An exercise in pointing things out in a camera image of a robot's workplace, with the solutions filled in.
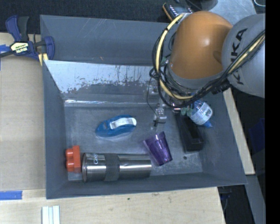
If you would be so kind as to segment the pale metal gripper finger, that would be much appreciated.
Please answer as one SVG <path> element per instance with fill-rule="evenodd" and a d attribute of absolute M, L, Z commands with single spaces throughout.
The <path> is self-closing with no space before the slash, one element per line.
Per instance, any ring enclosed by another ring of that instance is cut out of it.
<path fill-rule="evenodd" d="M 151 95 L 158 95 L 158 82 L 155 79 L 151 80 Z"/>
<path fill-rule="evenodd" d="M 154 126 L 164 125 L 167 121 L 166 105 L 158 104 L 154 110 Z"/>

